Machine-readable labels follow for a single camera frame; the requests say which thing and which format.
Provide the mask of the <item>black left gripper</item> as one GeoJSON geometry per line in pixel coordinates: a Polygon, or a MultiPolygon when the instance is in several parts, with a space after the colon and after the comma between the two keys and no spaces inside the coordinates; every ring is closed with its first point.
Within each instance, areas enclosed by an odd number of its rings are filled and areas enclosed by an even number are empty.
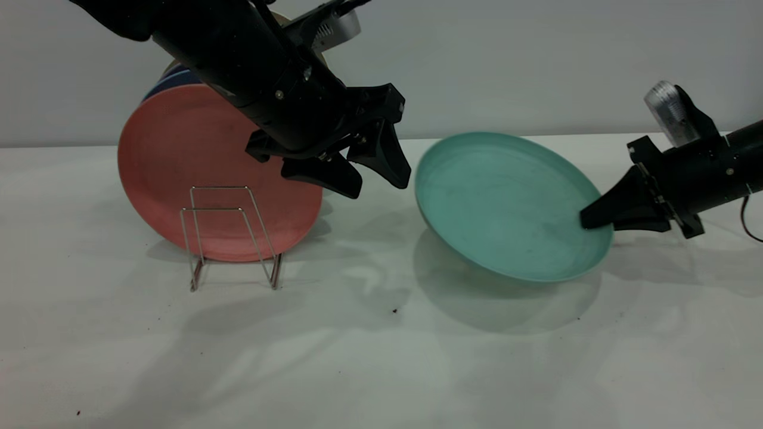
{"type": "Polygon", "coordinates": [[[357,199],[370,168],[408,188],[411,166],[395,125],[405,99],[395,85],[346,86],[326,66],[241,64],[238,108],[256,126],[246,152],[259,162],[283,157],[281,176],[357,199]],[[348,148],[341,155],[317,158],[348,148]]]}

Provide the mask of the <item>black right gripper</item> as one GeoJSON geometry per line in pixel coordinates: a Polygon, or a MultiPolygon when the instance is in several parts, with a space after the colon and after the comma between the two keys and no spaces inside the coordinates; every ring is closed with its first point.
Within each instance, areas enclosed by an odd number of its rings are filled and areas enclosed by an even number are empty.
{"type": "Polygon", "coordinates": [[[580,212],[586,230],[662,233],[671,230],[670,217],[692,239],[704,234],[700,213],[753,193],[751,136],[717,136],[664,152],[640,138],[628,150],[637,166],[580,212]]]}

